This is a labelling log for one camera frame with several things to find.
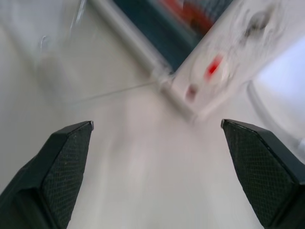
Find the red label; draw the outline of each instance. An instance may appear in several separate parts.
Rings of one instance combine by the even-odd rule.
[[[204,73],[204,78],[206,80],[211,80],[211,78],[214,76],[215,72],[217,71],[221,61],[223,60],[223,57],[221,55],[217,55],[214,60],[210,63],[210,65],[206,68],[206,71]]]

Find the white floor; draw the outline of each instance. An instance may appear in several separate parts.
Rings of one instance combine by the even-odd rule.
[[[62,55],[83,85],[80,97],[67,104],[52,102],[0,31],[0,192],[52,132],[93,120],[69,229],[262,229],[220,128],[223,118],[261,126],[253,122],[259,118],[247,97],[237,95],[192,125],[156,91],[106,25],[90,12],[83,23],[86,29],[72,43],[79,49]],[[82,55],[65,56],[75,50]],[[242,114],[234,109],[243,104]]]

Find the red mark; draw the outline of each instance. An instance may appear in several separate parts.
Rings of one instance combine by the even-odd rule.
[[[206,80],[209,81],[213,77],[222,60],[223,57],[221,55],[217,55],[212,63],[210,63],[210,65],[206,68],[205,74],[203,76]]]

